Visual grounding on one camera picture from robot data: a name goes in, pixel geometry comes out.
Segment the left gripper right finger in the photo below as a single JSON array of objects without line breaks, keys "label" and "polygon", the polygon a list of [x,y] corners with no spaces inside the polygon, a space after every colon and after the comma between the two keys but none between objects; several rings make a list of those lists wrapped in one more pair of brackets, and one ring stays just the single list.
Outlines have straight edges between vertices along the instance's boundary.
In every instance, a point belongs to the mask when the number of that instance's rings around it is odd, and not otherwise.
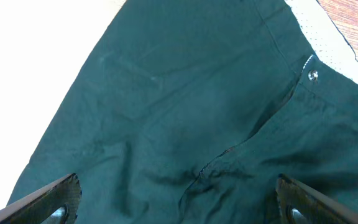
[{"label": "left gripper right finger", "polygon": [[357,212],[285,174],[275,191],[284,224],[358,224]]}]

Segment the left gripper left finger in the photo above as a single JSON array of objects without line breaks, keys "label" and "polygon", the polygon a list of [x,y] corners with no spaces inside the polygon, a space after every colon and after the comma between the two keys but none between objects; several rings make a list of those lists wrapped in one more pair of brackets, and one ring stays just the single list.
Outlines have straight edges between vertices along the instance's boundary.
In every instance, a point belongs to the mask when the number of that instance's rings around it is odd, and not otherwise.
[{"label": "left gripper left finger", "polygon": [[0,210],[0,224],[74,224],[81,196],[78,176],[68,174]]}]

